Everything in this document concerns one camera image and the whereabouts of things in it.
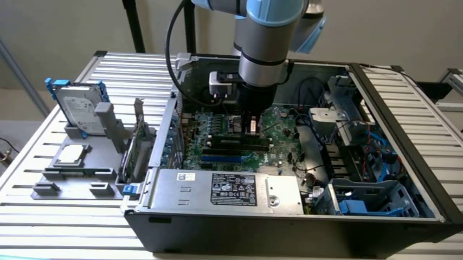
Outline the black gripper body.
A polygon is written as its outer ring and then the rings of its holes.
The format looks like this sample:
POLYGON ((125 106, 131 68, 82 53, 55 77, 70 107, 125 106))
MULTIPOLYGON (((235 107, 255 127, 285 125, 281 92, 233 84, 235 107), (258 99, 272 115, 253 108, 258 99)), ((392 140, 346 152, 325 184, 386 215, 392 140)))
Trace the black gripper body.
POLYGON ((264 112, 272 107, 278 85, 269 87, 257 87, 251 84, 239 84, 237 86, 237 102, 242 109, 249 112, 264 112))

